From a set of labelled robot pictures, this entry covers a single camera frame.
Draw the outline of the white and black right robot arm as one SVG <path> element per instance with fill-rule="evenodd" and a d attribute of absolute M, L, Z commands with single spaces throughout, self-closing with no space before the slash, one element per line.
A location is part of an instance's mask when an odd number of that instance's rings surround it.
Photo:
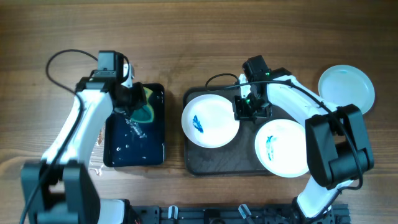
<path fill-rule="evenodd" d="M 262 55 L 242 65 L 248 96 L 235 96 L 236 120 L 270 119 L 272 107 L 288 112 L 305 129 L 307 165 L 311 178 L 292 202 L 292 223 L 321 220 L 337 196 L 359 190 L 363 175 L 374 167 L 374 156 L 360 109 L 336 106 L 302 86 L 285 68 L 271 70 Z"/>

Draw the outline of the white plate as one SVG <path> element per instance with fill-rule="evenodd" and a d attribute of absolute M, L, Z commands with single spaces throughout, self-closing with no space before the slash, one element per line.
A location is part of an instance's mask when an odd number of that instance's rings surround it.
<path fill-rule="evenodd" d="M 326 69 L 318 82 L 320 96 L 339 106 L 354 104 L 362 114 L 374 105 L 373 83 L 360 69 L 351 65 L 335 65 Z"/>
<path fill-rule="evenodd" d="M 232 141 L 239 130 L 233 105 L 225 97 L 200 95 L 183 109 L 181 125 L 186 137 L 204 148 L 217 148 Z"/>
<path fill-rule="evenodd" d="M 254 148 L 260 163 L 272 174 L 294 178 L 309 171 L 305 130 L 289 119 L 272 120 L 258 130 Z"/>

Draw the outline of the green and yellow sponge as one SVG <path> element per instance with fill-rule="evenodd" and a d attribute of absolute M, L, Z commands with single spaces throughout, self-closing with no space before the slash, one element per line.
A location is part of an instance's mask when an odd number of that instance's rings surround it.
<path fill-rule="evenodd" d="M 139 110 L 135 110 L 130 118 L 131 121 L 136 123 L 151 123 L 155 118 L 154 109 L 149 103 L 149 98 L 153 94 L 153 91 L 144 87 L 144 92 L 146 94 L 147 103 Z"/>

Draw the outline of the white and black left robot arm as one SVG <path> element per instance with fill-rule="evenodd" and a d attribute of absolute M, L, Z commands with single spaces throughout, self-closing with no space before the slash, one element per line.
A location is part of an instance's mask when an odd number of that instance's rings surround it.
<path fill-rule="evenodd" d="M 140 223 L 127 199 L 101 199 L 88 173 L 88 163 L 105 121 L 116 108 L 123 115 L 141 108 L 146 99 L 141 83 L 126 86 L 131 67 L 125 55 L 102 50 L 98 67 L 74 90 L 47 78 L 74 96 L 68 118 L 39 162 L 21 170 L 25 199 L 20 223 Z"/>

